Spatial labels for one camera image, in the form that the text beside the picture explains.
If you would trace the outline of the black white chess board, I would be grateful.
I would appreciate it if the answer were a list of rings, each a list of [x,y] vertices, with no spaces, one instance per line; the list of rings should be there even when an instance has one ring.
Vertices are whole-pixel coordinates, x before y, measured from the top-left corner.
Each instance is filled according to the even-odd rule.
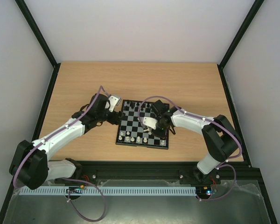
[[[143,128],[139,122],[138,109],[141,102],[137,100],[124,99],[121,111],[125,114],[118,126],[115,144],[135,147],[148,147],[157,149],[169,148],[169,132],[165,139],[160,139],[152,135],[148,128]]]

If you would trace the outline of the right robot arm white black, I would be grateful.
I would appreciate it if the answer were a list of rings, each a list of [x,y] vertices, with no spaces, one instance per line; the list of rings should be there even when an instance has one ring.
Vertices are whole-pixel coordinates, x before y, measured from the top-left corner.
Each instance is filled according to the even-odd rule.
[[[210,173],[222,165],[231,155],[239,150],[242,153],[242,141],[239,134],[224,115],[205,117],[190,113],[180,107],[168,108],[162,101],[157,100],[151,105],[156,118],[148,125],[152,134],[161,139],[166,131],[175,134],[175,127],[185,128],[203,136],[207,154],[193,168],[193,178],[203,183],[210,178]]]

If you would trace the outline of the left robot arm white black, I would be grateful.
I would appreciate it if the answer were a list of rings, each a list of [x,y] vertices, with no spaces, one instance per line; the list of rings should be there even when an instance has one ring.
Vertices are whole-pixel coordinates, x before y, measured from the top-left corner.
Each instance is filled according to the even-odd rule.
[[[48,180],[80,178],[82,166],[77,161],[70,158],[51,161],[51,157],[69,142],[105,121],[118,125],[123,114],[114,109],[120,102],[121,98],[116,95],[95,94],[90,103],[82,106],[55,131],[32,142],[20,142],[9,168],[14,177],[13,184],[20,181],[28,188],[36,189]]]

